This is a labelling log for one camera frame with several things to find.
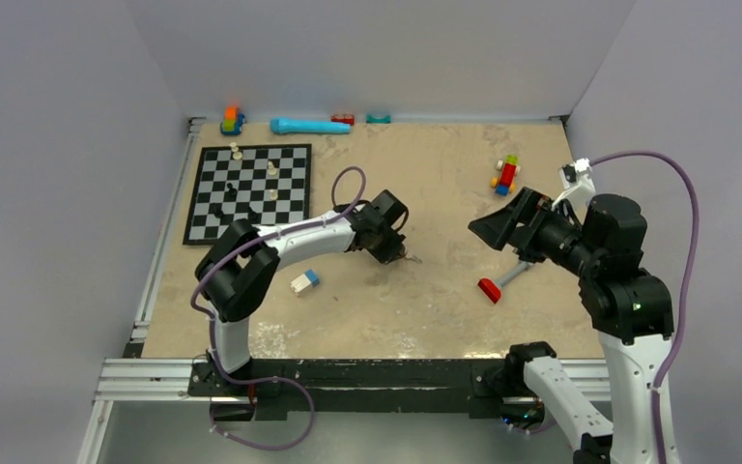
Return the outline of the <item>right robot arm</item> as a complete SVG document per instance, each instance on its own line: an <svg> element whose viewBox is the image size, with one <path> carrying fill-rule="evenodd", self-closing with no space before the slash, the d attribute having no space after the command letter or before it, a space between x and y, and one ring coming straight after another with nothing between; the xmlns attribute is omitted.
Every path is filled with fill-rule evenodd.
<svg viewBox="0 0 742 464"><path fill-rule="evenodd" d="M599 194L589 201L585 220L575 223L549 197L523 188L469 228L492 249L512 247L524 262L548 260L577 278L604 352L612 416L592 405L545 342L512 346L494 383L538 397L577 463L678 462L669 386L658 373L671 349L671 294L641 265L647 223L640 206Z"/></svg>

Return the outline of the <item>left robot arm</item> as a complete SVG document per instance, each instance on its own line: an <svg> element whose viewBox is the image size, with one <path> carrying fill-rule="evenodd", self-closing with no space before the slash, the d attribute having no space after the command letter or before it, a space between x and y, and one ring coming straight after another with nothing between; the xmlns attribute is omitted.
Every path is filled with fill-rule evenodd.
<svg viewBox="0 0 742 464"><path fill-rule="evenodd" d="M407 255L401 229L408 207L385 189L372 200L338 205L324 214L278 226L231 223L197 265L193 309L206 315L212 382L224 394L248 386L251 315L263 303L275 274L285 267L333 253L366 251L389 264Z"/></svg>

